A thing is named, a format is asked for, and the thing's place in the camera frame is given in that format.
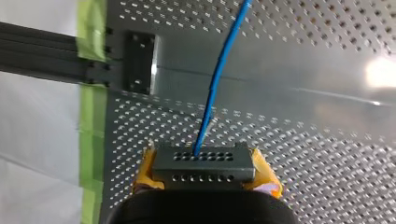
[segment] blue cable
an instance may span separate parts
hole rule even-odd
[[[204,141],[206,128],[207,125],[209,124],[211,117],[212,105],[215,102],[215,98],[216,98],[216,93],[217,93],[217,88],[219,85],[221,73],[224,69],[231,48],[233,47],[233,42],[235,41],[236,36],[238,35],[239,27],[241,26],[245,16],[248,13],[248,6],[249,4],[251,4],[251,1],[252,0],[245,0],[244,3],[242,4],[241,8],[239,9],[239,13],[236,16],[235,22],[233,23],[233,26],[230,30],[230,33],[228,33],[227,39],[223,45],[223,49],[221,50],[218,63],[216,64],[215,73],[213,74],[212,81],[210,83],[209,95],[207,96],[206,108],[201,123],[201,128],[198,133],[197,141],[193,146],[194,156],[198,156],[199,151],[201,149],[201,145]]]

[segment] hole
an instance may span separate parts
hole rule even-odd
[[[229,175],[229,176],[227,177],[227,181],[228,181],[228,182],[232,182],[232,181],[233,181],[233,175]]]
[[[355,24],[355,29],[359,30],[361,28],[361,24],[360,23],[356,23]]]
[[[105,46],[106,53],[111,53],[112,51],[113,51],[113,48],[111,48],[110,46]]]
[[[113,29],[111,29],[110,27],[107,27],[106,28],[106,34],[108,34],[108,35],[113,35]]]
[[[219,175],[219,177],[218,177],[218,181],[219,181],[219,182],[223,182],[223,181],[225,181],[225,177],[224,177],[224,175]]]
[[[375,32],[375,31],[376,31],[376,26],[375,26],[375,25],[371,25],[371,26],[370,26],[370,30],[373,31],[373,32]]]
[[[107,71],[110,71],[110,70],[111,70],[111,65],[108,64],[108,63],[106,63],[106,64],[103,66],[103,68],[104,68],[105,70],[107,70]]]

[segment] white surface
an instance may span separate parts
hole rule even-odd
[[[78,0],[0,0],[0,21],[75,36],[77,8]]]
[[[78,184],[78,85],[0,72],[0,158]]]
[[[82,189],[0,159],[0,223],[80,223]]]

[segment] perforated metal plate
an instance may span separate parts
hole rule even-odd
[[[177,146],[194,141],[202,112],[200,105],[158,97],[112,95],[104,211],[130,195],[149,139]],[[302,223],[396,221],[396,151],[389,140],[228,109],[215,114],[205,143],[259,147],[285,187],[282,200]]]
[[[114,154],[121,166],[109,172],[131,178],[126,168],[134,171],[135,152],[150,138],[195,140],[240,2],[109,2],[110,27],[159,37],[153,92],[161,96],[119,97],[114,106],[125,107],[113,119],[132,119],[133,127],[111,135],[124,136],[116,143],[130,149]],[[302,223],[396,222],[394,32],[394,0],[255,0],[219,84],[216,106],[227,109],[217,110],[207,143],[245,140],[262,148]],[[128,188],[122,181],[119,188]],[[122,190],[108,207],[120,202]]]
[[[391,54],[396,11],[392,1],[290,1],[255,0],[241,34],[249,38],[281,39],[328,48],[352,48]],[[199,29],[222,34],[227,31],[241,1],[134,0],[120,1],[119,17],[154,26]]]

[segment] metal frame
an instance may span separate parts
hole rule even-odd
[[[118,91],[150,93],[155,35],[126,32],[117,37],[121,54],[106,47],[107,63],[78,57],[73,36],[0,22],[0,69],[71,83],[104,84]]]

